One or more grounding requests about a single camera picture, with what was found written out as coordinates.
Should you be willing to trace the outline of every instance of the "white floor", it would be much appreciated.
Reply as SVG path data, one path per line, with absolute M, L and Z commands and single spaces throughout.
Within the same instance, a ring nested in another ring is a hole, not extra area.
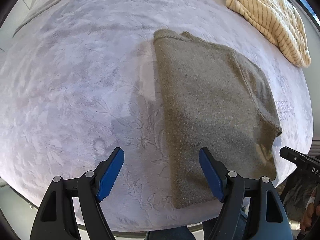
M 0 181 L 0 208 L 7 221 L 20 237 L 21 240 L 29 240 L 33 221 L 36 217 L 37 209 L 30 208 L 28 202 L 17 195 L 9 185 L 1 187 Z M 79 230 L 82 240 L 89 240 L 86 231 Z M 203 240 L 203 231 L 194 233 L 197 240 Z M 117 240 L 128 240 L 131 238 L 116 237 Z

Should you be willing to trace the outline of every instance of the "blue jeans leg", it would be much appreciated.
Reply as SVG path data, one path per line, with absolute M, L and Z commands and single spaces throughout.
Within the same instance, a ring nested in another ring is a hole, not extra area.
M 145 240 L 196 240 L 189 229 L 185 227 L 149 231 Z

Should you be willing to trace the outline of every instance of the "bed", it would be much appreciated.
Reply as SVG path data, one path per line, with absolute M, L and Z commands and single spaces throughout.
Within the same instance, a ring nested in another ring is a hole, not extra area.
M 161 28 L 227 45 L 263 70 L 283 129 L 272 149 L 274 186 L 291 174 L 295 165 L 280 157 L 280 148 L 307 154 L 313 133 L 302 69 L 225 0 L 38 0 L 0 68 L 0 176 L 39 206 L 54 176 L 78 177 L 121 147 L 124 166 L 101 203 L 111 230 L 217 217 L 217 200 L 172 205 L 152 45 Z M 75 209 L 83 224 L 78 203 Z

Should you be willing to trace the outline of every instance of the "silver screw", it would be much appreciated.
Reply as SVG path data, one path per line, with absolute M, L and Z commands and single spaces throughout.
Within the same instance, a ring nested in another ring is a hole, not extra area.
M 53 182 L 59 182 L 60 179 L 61 179 L 60 176 L 55 176 L 55 177 L 53 178 Z
M 235 178 L 238 174 L 235 171 L 228 172 L 229 177 Z
M 265 183 L 268 183 L 270 181 L 270 179 L 266 176 L 263 176 L 262 177 L 262 181 L 265 182 Z
M 85 176 L 88 177 L 88 178 L 92 177 L 93 175 L 94 175 L 94 172 L 93 172 L 93 171 L 87 171 L 87 172 L 85 173 Z

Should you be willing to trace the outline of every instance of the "yellow striped cloth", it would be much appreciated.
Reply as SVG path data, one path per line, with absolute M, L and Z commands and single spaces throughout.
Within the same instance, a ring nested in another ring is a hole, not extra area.
M 308 67 L 311 58 L 301 17 L 287 0 L 227 0 L 226 6 L 240 13 L 283 55 L 298 67 Z

